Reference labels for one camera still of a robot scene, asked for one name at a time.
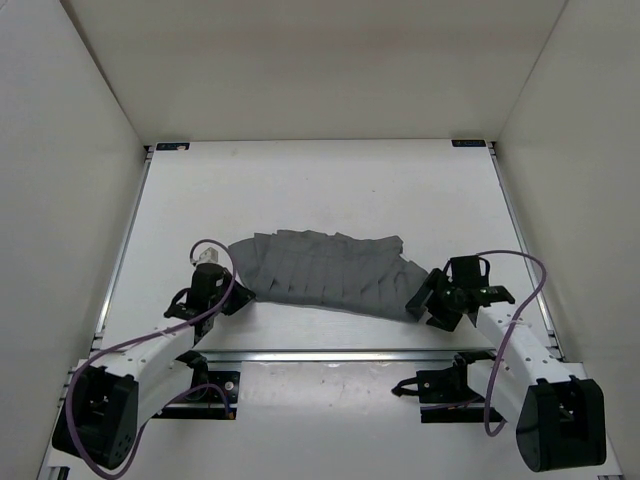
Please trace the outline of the grey pleated skirt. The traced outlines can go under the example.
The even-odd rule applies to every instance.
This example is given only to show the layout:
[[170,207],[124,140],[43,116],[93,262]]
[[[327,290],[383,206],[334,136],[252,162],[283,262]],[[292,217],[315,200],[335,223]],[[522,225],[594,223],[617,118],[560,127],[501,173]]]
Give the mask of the grey pleated skirt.
[[229,246],[243,285],[260,302],[408,321],[406,304],[429,271],[403,256],[398,236],[279,230]]

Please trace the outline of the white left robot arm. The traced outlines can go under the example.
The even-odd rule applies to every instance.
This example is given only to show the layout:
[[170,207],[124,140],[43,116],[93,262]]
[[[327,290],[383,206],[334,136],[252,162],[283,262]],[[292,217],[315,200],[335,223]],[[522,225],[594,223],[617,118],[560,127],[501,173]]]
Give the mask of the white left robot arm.
[[54,428],[53,448],[116,479],[131,465],[150,419],[176,415],[181,405],[186,418],[234,419],[238,373],[211,372],[195,347],[217,316],[231,316],[254,298],[227,268],[197,265],[190,286],[173,297],[152,333],[78,366]]

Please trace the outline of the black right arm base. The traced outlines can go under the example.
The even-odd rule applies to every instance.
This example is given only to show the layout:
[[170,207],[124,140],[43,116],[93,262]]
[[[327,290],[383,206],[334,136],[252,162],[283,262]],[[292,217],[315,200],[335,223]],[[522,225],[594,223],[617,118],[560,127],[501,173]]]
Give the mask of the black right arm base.
[[488,351],[461,352],[444,369],[418,370],[411,378],[399,381],[391,393],[396,397],[416,397],[422,424],[483,423],[484,401],[468,385],[468,368],[481,360],[494,360]]

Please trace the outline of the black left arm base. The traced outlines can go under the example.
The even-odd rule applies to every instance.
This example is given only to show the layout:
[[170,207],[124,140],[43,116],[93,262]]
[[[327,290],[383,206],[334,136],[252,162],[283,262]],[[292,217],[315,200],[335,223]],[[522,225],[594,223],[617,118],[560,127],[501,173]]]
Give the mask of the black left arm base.
[[206,357],[189,351],[178,358],[192,373],[190,389],[156,417],[183,420],[233,421],[237,417],[241,373],[212,370]]

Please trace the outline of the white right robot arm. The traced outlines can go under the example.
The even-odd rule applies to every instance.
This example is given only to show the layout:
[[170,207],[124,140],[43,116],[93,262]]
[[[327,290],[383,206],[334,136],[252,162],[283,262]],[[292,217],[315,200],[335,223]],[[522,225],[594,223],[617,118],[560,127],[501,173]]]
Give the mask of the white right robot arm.
[[581,379],[544,346],[518,302],[489,280],[485,253],[453,257],[432,270],[408,313],[452,332],[463,319],[491,349],[459,352],[450,367],[419,370],[392,390],[419,400],[424,423],[481,421],[490,437],[515,430],[517,449],[533,472],[600,466],[607,459],[604,394]]

